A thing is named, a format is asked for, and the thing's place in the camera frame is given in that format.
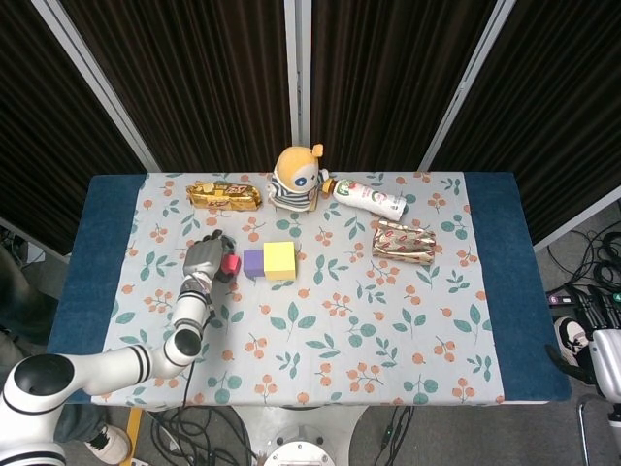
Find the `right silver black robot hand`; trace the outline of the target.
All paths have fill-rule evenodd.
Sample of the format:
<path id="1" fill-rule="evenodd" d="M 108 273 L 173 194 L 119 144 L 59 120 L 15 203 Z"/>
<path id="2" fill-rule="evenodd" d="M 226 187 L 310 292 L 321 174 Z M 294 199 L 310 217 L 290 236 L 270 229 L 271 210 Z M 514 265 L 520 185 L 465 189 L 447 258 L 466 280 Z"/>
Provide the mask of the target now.
<path id="1" fill-rule="evenodd" d="M 564 374 L 595 386 L 601 395 L 621 395 L 621 303 L 592 285 L 586 291 L 570 284 L 564 289 L 578 300 L 573 318 L 586 332 L 589 362 L 586 369 L 571 366 L 562 358 L 558 342 L 545 347 L 549 359 Z"/>

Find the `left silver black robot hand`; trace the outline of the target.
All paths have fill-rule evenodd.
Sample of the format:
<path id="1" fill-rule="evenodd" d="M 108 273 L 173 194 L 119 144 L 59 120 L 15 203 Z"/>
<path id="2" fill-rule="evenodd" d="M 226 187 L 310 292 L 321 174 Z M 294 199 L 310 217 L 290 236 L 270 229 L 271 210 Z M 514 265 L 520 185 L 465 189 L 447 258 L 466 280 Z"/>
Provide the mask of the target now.
<path id="1" fill-rule="evenodd" d="M 183 274 L 198 274 L 201 279 L 229 283 L 239 271 L 238 265 L 226 264 L 231 256 L 235 256 L 235 241 L 220 229 L 215 229 L 188 249 Z"/>

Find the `purple cube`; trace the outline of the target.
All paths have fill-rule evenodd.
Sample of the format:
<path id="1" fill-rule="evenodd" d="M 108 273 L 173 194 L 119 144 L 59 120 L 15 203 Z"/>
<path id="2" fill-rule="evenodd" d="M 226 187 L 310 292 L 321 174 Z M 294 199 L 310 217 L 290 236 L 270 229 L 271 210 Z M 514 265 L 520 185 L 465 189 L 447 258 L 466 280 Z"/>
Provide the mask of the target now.
<path id="1" fill-rule="evenodd" d="M 244 273 L 249 279 L 256 279 L 265 276 L 264 271 L 264 251 L 245 250 L 243 254 Z"/>

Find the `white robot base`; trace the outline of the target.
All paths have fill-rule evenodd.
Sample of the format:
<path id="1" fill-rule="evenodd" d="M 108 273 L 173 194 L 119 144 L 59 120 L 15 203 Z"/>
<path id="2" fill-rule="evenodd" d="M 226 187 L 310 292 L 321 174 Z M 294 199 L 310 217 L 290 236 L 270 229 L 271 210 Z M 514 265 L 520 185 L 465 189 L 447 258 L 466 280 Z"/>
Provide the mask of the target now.
<path id="1" fill-rule="evenodd" d="M 236 406 L 256 466 L 350 466 L 350 444 L 364 406 Z"/>

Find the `black white sneaker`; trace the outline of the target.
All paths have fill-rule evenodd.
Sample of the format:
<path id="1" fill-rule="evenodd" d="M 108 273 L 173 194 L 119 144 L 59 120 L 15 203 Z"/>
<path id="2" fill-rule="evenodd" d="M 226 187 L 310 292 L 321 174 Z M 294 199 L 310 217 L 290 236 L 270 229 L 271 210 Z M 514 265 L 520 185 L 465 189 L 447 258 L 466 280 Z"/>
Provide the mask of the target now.
<path id="1" fill-rule="evenodd" d="M 586 369 L 589 342 L 582 325 L 572 317 L 563 316 L 554 322 L 554 329 L 562 358 L 571 366 Z"/>

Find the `gold bread snack package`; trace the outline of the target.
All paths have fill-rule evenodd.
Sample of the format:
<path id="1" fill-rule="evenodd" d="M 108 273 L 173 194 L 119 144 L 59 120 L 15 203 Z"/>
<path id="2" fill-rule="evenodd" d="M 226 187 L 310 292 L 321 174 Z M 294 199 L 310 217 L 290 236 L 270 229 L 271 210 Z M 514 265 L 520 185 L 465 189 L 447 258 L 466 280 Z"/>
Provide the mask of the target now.
<path id="1" fill-rule="evenodd" d="M 257 211 L 262 204 L 260 191 L 249 184 L 196 182 L 186 187 L 192 206 L 222 211 Z"/>

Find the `large yellow cube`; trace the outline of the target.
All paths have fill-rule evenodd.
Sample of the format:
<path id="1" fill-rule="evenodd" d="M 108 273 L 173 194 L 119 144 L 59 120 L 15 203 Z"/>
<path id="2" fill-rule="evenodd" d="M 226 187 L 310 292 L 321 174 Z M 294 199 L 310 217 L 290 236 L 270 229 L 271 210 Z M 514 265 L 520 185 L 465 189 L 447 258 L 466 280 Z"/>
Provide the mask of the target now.
<path id="1" fill-rule="evenodd" d="M 296 279 L 296 252 L 294 243 L 267 242 L 263 245 L 263 270 L 269 281 Z"/>

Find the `black power strip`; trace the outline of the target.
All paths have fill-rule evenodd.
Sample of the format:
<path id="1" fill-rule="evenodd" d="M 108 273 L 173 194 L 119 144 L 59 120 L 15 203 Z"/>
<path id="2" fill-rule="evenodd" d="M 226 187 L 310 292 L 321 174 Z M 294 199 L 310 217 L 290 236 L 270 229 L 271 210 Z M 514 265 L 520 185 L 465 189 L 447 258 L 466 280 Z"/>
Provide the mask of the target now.
<path id="1" fill-rule="evenodd" d="M 612 293 L 610 297 L 617 303 L 621 303 L 621 293 Z M 578 300 L 569 295 L 553 295 L 547 296 L 548 305 L 550 307 L 561 306 L 577 306 Z"/>

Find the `yellow plush toy striped shirt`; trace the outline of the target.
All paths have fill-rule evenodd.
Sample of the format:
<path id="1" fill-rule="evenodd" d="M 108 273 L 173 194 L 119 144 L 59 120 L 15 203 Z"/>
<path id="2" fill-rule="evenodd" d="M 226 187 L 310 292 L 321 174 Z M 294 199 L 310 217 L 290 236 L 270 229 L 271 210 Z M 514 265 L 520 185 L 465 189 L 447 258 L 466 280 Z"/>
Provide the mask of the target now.
<path id="1" fill-rule="evenodd" d="M 318 192 L 329 179 L 327 169 L 319 168 L 319 160 L 323 155 L 323 145 L 316 144 L 312 148 L 289 147 L 279 156 L 269 184 L 282 186 L 297 193 Z"/>

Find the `floral fruit print tablecloth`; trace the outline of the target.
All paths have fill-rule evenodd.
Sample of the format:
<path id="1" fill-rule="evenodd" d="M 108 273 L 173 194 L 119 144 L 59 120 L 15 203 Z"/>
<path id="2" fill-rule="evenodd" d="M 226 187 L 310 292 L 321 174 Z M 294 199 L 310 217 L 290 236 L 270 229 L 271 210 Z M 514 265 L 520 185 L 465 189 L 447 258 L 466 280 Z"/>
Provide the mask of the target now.
<path id="1" fill-rule="evenodd" d="M 196 365 L 102 395 L 108 405 L 487 405 L 505 395 L 465 177 L 359 173 L 433 231 L 435 260 L 373 256 L 376 219 L 325 196 L 311 213 L 193 208 L 195 174 L 150 174 L 139 190 L 104 347 L 161 346 L 190 246 L 215 229 L 239 251 L 291 241 L 294 281 L 239 275 L 214 288 Z"/>

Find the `blue table cover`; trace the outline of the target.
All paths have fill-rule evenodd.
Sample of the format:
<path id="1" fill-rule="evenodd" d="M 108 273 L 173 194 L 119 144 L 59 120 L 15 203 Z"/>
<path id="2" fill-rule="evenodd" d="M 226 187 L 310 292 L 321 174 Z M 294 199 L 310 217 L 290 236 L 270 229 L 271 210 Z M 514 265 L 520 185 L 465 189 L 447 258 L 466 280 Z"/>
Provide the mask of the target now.
<path id="1" fill-rule="evenodd" d="M 104 346 L 144 175 L 91 179 L 48 349 L 92 354 Z M 569 379 L 551 362 L 556 343 L 520 195 L 511 173 L 468 172 L 474 235 L 508 403 L 566 401 Z"/>

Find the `white bottle yellow cap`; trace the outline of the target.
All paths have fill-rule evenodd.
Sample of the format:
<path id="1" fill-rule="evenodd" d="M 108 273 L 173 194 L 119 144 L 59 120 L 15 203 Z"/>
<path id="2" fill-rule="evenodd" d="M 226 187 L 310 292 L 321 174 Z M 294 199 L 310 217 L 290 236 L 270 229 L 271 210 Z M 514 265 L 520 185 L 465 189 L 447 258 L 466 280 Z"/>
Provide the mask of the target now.
<path id="1" fill-rule="evenodd" d="M 348 207 L 362 209 L 391 221 L 401 219 L 407 204 L 401 196 L 386 194 L 349 179 L 328 179 L 321 190 Z"/>

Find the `dark pleated partition panel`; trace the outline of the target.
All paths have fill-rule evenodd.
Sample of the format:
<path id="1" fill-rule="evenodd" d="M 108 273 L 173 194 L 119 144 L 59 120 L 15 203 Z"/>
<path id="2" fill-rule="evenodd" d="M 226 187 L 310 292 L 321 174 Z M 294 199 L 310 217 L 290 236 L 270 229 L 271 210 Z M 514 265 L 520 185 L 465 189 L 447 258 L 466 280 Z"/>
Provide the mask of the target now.
<path id="1" fill-rule="evenodd" d="M 337 172 L 423 164 L 503 0 L 311 0 L 310 139 Z"/>
<path id="2" fill-rule="evenodd" d="M 119 147 L 111 171 L 269 172 L 292 141 L 286 0 L 32 0 Z"/>
<path id="3" fill-rule="evenodd" d="M 91 178 L 144 170 L 30 0 L 0 0 L 0 217 L 66 254 Z"/>
<path id="4" fill-rule="evenodd" d="M 516 0 L 431 167 L 511 172 L 539 242 L 621 186 L 621 0 Z"/>

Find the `gold red foil bag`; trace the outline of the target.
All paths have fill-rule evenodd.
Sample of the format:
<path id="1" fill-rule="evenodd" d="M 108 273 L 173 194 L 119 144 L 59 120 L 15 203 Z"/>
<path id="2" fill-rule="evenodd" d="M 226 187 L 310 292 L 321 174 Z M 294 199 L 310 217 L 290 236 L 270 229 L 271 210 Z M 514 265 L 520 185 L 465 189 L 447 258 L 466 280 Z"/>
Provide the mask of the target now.
<path id="1" fill-rule="evenodd" d="M 372 253 L 375 257 L 431 265 L 435 260 L 436 245 L 433 231 L 382 219 L 373 237 Z"/>

